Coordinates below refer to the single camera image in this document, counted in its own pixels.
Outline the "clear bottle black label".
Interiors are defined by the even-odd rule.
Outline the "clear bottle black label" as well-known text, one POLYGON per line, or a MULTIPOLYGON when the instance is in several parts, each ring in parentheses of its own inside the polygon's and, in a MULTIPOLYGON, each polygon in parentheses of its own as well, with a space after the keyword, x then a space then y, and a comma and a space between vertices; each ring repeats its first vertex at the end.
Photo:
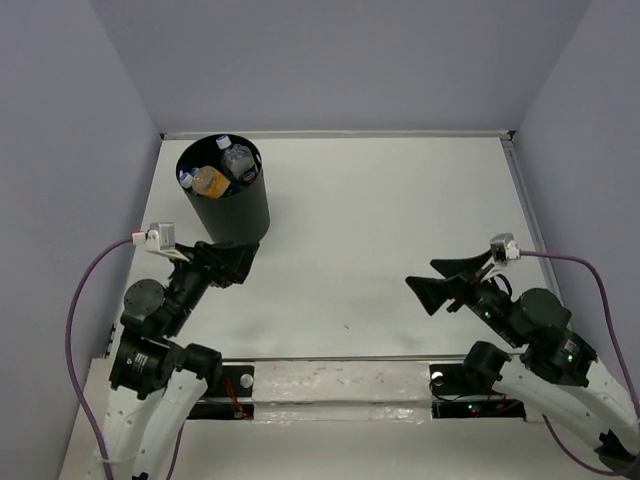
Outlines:
POLYGON ((223 151, 223 166, 242 185, 252 184, 259 170, 251 150, 240 144, 231 144, 223 151))

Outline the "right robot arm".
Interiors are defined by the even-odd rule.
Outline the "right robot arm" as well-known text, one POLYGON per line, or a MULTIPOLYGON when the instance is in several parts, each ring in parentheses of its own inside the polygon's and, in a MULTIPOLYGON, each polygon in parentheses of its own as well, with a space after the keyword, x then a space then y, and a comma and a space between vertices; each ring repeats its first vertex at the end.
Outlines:
POLYGON ((639 397, 630 380, 619 383, 596 350, 574 331, 571 311, 545 288, 519 297, 502 270, 528 256, 510 241, 470 258, 434 259, 438 277, 409 276, 405 282, 428 315, 468 309, 509 346, 477 341, 464 360, 431 380, 438 408, 462 397, 498 396, 502 407, 471 404, 472 416, 502 416, 511 407, 539 412, 546 427, 571 431, 600 461, 579 466, 604 477, 639 476, 639 397))

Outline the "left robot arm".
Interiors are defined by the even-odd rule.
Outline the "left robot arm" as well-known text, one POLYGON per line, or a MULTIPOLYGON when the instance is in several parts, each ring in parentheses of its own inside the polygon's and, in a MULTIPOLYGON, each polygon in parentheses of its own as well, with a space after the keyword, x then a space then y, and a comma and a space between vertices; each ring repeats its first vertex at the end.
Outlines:
POLYGON ((128 288, 107 409, 103 422, 92 425, 97 448, 86 478, 156 478, 193 408, 217 389, 224 391, 224 416, 248 418, 221 353, 174 339, 210 288, 245 282, 258 249, 256 243, 177 245, 167 283, 142 279, 128 288))

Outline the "blue label water bottle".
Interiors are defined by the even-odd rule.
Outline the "blue label water bottle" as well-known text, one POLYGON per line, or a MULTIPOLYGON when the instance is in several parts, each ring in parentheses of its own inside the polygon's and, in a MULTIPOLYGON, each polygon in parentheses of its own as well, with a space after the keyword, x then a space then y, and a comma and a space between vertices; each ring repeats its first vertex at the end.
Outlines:
POLYGON ((197 168, 193 168, 189 171, 186 170, 181 170, 179 172, 178 175, 178 182, 179 185, 184 189, 184 190, 190 190, 192 188, 194 179, 195 179, 195 175, 197 174, 198 169, 197 168))

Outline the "clear crinkled bottle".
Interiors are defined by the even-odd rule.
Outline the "clear crinkled bottle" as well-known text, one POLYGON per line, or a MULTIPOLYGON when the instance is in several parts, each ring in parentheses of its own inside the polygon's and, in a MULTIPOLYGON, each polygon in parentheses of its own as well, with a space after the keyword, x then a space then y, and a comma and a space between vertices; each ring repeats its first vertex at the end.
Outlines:
POLYGON ((228 135, 221 135, 216 138, 216 144, 220 150, 226 150, 232 146, 232 141, 228 135))

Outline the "orange bottle blue label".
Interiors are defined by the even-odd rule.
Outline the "orange bottle blue label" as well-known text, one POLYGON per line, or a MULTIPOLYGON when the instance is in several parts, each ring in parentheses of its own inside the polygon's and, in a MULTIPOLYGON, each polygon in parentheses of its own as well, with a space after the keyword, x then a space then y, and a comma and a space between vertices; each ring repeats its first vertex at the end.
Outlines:
POLYGON ((192 183, 192 189, 198 195, 211 199, 223 197, 230 186, 230 180, 212 166, 199 168, 192 183))

